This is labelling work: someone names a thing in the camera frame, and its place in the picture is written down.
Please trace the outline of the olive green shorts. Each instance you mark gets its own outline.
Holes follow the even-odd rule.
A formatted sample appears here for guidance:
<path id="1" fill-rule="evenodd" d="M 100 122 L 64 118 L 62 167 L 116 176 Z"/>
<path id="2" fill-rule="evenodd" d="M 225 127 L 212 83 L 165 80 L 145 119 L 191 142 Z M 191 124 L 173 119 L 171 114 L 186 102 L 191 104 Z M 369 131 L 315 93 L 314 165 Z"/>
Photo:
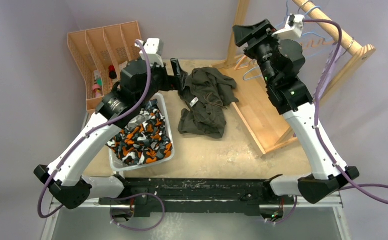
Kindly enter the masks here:
<path id="1" fill-rule="evenodd" d="M 221 139 L 226 128 L 224 109 L 239 102 L 237 82 L 214 67 L 195 68 L 182 83 L 178 95 L 187 105 L 181 111 L 180 134 Z"/>

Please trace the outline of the orange hanger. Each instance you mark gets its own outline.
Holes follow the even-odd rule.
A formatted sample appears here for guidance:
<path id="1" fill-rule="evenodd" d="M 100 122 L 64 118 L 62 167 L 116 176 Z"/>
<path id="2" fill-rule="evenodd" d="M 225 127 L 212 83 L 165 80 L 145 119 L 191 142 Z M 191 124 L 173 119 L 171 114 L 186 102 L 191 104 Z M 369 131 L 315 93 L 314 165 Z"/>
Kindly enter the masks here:
<path id="1" fill-rule="evenodd" d="M 329 46 L 332 45 L 335 41 L 331 38 L 330 40 L 326 40 L 323 37 L 320 37 L 319 39 L 311 39 L 308 42 L 299 42 L 299 44 L 302 46 L 303 50 L 312 49 L 312 48 L 319 48 L 321 46 Z M 250 66 L 251 63 L 253 63 L 253 60 L 249 60 L 247 63 L 244 63 L 248 59 L 247 56 L 243 55 L 242 57 L 239 57 L 236 61 L 236 65 L 233 68 L 235 71 L 239 69 L 244 69 Z"/>

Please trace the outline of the peach plastic desk organizer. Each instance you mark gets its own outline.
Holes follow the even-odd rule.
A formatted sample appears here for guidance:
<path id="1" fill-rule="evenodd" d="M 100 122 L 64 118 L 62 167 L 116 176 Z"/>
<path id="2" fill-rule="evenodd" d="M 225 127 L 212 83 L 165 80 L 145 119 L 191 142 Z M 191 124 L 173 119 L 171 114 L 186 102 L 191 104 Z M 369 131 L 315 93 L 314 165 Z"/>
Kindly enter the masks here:
<path id="1" fill-rule="evenodd" d="M 102 97 L 108 94 L 114 83 L 120 80 L 123 66 L 140 56 L 135 40 L 141 39 L 137 21 L 67 34 L 68 49 L 85 82 L 85 103 L 89 114 L 95 111 Z M 109 78 L 110 65 L 115 67 L 116 79 Z M 92 91 L 94 84 L 102 87 L 102 97 L 94 97 Z"/>

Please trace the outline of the lilac plastic hanger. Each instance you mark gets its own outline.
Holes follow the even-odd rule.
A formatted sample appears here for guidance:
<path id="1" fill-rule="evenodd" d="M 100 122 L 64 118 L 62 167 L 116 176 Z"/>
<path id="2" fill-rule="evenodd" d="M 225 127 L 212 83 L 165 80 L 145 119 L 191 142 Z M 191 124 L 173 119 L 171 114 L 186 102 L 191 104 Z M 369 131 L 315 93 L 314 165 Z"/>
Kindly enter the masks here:
<path id="1" fill-rule="evenodd" d="M 355 39 L 353 38 L 351 40 L 347 50 L 345 50 L 343 53 L 341 53 L 342 47 L 340 47 L 339 50 L 336 50 L 337 44 L 336 43 L 333 44 L 333 47 L 332 47 L 330 54 L 328 56 L 328 59 L 326 61 L 325 67 L 322 71 L 322 75 L 320 77 L 318 85 L 313 93 L 313 101 L 314 102 L 316 102 L 317 98 L 319 98 L 319 100 L 322 99 L 323 94 L 324 94 L 325 90 L 327 89 L 327 87 L 328 87 L 328 85 L 333 77 L 333 73 L 334 73 L 334 70 L 336 69 L 337 62 L 339 61 L 339 59 L 341 57 L 343 57 L 348 52 L 348 50 L 353 45 L 354 41 L 355 41 Z"/>

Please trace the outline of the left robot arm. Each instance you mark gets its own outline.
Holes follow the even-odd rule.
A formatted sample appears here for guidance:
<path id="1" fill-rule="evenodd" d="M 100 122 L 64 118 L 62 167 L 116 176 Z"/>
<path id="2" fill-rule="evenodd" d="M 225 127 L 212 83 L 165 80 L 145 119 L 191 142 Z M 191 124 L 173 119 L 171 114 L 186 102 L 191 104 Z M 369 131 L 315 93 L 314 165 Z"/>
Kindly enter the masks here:
<path id="1" fill-rule="evenodd" d="M 38 199 L 41 218 L 46 191 L 69 210 L 89 199 L 111 198 L 120 205 L 128 203 L 131 191 L 119 175 L 111 177 L 84 176 L 83 173 L 106 143 L 135 118 L 142 105 L 159 91 L 177 91 L 188 73 L 179 60 L 170 60 L 173 75 L 166 66 L 148 65 L 138 58 L 121 70 L 121 80 L 115 83 L 97 105 L 88 123 L 71 145 L 49 165 L 38 165 L 34 175 L 44 184 Z"/>

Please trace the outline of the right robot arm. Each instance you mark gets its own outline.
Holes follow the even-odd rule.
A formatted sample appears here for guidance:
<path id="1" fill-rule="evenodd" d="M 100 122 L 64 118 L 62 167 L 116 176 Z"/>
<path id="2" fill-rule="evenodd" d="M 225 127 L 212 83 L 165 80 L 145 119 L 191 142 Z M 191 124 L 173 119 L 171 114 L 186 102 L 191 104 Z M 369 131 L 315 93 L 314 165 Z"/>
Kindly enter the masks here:
<path id="1" fill-rule="evenodd" d="M 270 204 L 286 195 L 316 204 L 360 175 L 335 150 L 317 116 L 318 99 L 298 77 L 306 62 L 297 42 L 303 25 L 301 15 L 292 15 L 282 30 L 268 20 L 232 28 L 235 45 L 257 61 L 270 102 L 293 129 L 311 166 L 309 175 L 278 175 L 268 180 L 262 196 Z"/>

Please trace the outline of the red black marker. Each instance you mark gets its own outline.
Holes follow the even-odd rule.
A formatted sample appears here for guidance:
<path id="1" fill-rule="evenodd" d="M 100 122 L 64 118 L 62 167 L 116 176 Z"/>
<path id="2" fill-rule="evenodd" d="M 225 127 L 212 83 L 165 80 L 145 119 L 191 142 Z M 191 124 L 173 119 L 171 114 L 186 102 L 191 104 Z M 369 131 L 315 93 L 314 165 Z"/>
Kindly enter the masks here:
<path id="1" fill-rule="evenodd" d="M 108 76 L 109 76 L 109 78 L 112 79 L 112 80 L 115 80 L 115 79 L 118 78 L 116 69 L 115 69 L 115 67 L 114 67 L 113 65 L 110 65 L 110 66 L 108 67 Z"/>

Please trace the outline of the pink small bottle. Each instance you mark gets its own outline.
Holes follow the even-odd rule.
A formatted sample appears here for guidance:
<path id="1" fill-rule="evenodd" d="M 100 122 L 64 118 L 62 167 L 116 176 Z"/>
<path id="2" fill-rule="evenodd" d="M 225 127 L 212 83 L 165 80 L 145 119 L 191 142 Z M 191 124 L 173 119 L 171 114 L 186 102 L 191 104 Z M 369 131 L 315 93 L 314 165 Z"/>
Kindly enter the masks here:
<path id="1" fill-rule="evenodd" d="M 92 86 L 92 92 L 95 98 L 101 98 L 103 96 L 102 86 L 97 83 Z"/>

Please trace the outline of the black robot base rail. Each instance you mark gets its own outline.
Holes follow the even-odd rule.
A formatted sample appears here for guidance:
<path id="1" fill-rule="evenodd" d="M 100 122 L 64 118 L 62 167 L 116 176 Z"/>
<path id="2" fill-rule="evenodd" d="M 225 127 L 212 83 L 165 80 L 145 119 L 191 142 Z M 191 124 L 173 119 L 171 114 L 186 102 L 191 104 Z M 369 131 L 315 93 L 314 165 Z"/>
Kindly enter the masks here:
<path id="1" fill-rule="evenodd" d="M 260 205 L 294 203 L 302 196 L 316 204 L 338 191 L 341 185 L 334 177 L 314 180 L 312 175 L 294 180 L 300 193 L 276 193 L 271 183 L 283 175 L 269 179 L 211 179 L 211 178 L 127 178 L 123 193 L 117 198 L 99 198 L 100 205 L 130 206 L 136 218 L 150 217 L 151 213 L 239 213 L 246 216 L 263 215 Z"/>

